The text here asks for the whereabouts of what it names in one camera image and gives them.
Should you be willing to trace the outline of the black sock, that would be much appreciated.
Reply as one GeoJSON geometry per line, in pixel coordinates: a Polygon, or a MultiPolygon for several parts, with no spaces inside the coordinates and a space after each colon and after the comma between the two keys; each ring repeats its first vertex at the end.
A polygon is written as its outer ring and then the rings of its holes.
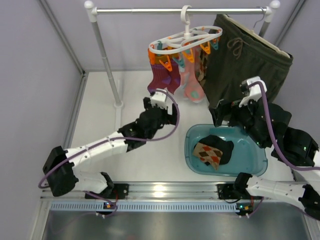
{"type": "Polygon", "coordinates": [[[199,143],[214,149],[215,152],[218,152],[217,157],[220,158],[219,165],[226,165],[229,163],[234,149],[234,143],[232,141],[226,141],[211,134],[202,138],[199,143]]]}

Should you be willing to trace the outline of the maroon purple sock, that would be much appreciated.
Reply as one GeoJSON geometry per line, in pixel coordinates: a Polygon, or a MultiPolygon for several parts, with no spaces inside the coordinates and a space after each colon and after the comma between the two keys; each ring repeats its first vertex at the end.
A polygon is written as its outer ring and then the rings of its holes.
{"type": "Polygon", "coordinates": [[[171,94],[175,94],[175,91],[181,85],[181,75],[179,71],[179,65],[169,57],[161,55],[155,57],[155,64],[151,64],[151,70],[153,74],[152,81],[147,86],[147,90],[150,92],[155,89],[167,89],[171,94]],[[162,63],[171,64],[172,71],[168,70],[162,63]]]}

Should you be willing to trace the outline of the pink patterned sock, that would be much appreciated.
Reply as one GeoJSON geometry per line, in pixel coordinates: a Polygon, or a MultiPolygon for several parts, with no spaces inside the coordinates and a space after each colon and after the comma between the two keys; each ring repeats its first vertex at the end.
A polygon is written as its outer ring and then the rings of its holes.
{"type": "Polygon", "coordinates": [[[190,62],[185,56],[180,55],[184,67],[179,66],[180,86],[183,90],[183,98],[193,103],[200,103],[205,98],[205,93],[195,75],[195,63],[190,62]]]}

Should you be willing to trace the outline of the brown argyle sock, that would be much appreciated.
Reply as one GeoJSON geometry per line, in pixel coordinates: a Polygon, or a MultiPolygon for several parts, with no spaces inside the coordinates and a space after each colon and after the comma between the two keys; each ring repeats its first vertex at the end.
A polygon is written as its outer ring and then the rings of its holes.
{"type": "Polygon", "coordinates": [[[215,170],[218,170],[223,152],[215,147],[198,142],[192,155],[199,158],[206,166],[212,166],[215,170]]]}
{"type": "Polygon", "coordinates": [[[199,82],[202,82],[206,78],[207,62],[209,55],[202,49],[197,48],[195,51],[195,77],[199,82]]]}

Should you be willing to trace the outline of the white clip sock hanger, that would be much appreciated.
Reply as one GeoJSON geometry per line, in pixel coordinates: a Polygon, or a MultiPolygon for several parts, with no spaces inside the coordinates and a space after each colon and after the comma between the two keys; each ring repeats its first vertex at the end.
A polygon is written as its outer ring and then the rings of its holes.
{"type": "Polygon", "coordinates": [[[184,65],[184,59],[190,63],[195,62],[193,48],[199,46],[205,53],[211,53],[211,44],[218,42],[222,35],[222,28],[214,25],[190,27],[190,17],[187,11],[190,5],[184,5],[180,11],[180,20],[184,24],[184,31],[155,40],[148,46],[150,64],[156,65],[156,57],[165,56],[165,60],[159,60],[159,64],[166,70],[172,71],[171,61],[179,66],[184,65]]]}

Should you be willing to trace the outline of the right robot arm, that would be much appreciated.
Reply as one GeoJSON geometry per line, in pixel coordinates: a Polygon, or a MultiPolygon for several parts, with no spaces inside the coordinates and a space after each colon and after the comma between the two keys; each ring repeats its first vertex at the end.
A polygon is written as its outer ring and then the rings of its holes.
{"type": "Polygon", "coordinates": [[[304,182],[285,183],[240,172],[233,184],[236,195],[278,200],[320,219],[320,146],[309,133],[289,127],[290,112],[262,98],[245,104],[222,99],[209,111],[215,127],[224,120],[230,127],[240,127],[259,148],[272,147],[273,158],[304,178],[304,182]]]}

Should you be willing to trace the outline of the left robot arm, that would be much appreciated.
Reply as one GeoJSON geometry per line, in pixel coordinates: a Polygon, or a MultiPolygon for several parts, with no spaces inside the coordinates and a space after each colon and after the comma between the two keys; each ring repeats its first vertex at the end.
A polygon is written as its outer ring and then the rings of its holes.
{"type": "Polygon", "coordinates": [[[153,97],[145,97],[143,105],[144,111],[135,121],[107,137],[76,148],[56,146],[51,150],[42,171],[54,197],[82,191],[86,199],[107,199],[114,193],[115,184],[106,172],[88,172],[85,168],[113,155],[133,151],[153,141],[165,125],[176,127],[179,123],[176,103],[172,103],[172,113],[168,112],[165,101],[153,97]]]}

